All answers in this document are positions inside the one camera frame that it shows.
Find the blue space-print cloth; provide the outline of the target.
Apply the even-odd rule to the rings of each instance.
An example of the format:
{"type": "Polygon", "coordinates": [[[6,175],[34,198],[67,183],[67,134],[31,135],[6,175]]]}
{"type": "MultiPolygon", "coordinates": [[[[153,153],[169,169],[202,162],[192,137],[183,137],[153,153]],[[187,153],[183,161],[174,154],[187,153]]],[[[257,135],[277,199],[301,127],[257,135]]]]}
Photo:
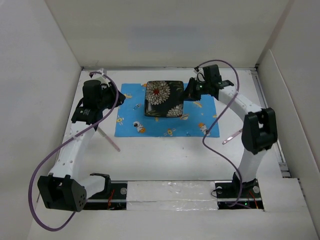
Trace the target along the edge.
{"type": "Polygon", "coordinates": [[[121,85],[126,99],[118,107],[116,137],[203,137],[217,118],[215,101],[209,95],[199,101],[185,101],[181,117],[145,116],[145,91],[145,84],[121,85]]]}

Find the black floral square plate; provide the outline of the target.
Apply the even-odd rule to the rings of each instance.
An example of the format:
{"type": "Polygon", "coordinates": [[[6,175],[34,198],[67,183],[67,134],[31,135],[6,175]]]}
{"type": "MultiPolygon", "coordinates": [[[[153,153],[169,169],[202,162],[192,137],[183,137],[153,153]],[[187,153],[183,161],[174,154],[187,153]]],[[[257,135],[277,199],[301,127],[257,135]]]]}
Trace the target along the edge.
{"type": "Polygon", "coordinates": [[[145,87],[144,115],[179,118],[184,108],[184,83],[177,80],[148,81],[145,87]]]}

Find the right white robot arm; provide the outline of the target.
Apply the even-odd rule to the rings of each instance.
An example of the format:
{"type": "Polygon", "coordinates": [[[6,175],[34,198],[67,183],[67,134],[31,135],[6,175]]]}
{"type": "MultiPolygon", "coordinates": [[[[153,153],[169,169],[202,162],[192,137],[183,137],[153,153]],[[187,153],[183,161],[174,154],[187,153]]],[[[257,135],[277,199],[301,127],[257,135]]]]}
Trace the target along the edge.
{"type": "Polygon", "coordinates": [[[243,155],[232,177],[231,191],[237,197],[243,197],[254,186],[258,168],[273,144],[278,140],[275,111],[263,108],[240,94],[240,85],[223,80],[219,67],[204,66],[203,80],[191,77],[183,93],[185,101],[198,101],[203,95],[210,95],[226,105],[243,122],[241,142],[243,155]]]}

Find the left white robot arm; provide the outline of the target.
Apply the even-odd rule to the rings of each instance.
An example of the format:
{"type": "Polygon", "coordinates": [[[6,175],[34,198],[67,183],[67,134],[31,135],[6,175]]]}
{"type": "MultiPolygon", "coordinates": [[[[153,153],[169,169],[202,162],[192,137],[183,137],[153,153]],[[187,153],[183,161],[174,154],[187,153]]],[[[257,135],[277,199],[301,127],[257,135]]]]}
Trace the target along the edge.
{"type": "Polygon", "coordinates": [[[112,191],[108,174],[91,173],[80,179],[79,172],[88,144],[105,119],[104,110],[113,111],[124,103],[125,96],[111,82],[97,79],[85,81],[82,94],[71,118],[69,143],[61,148],[48,175],[40,176],[37,182],[48,209],[80,212],[92,196],[104,199],[112,191]]]}

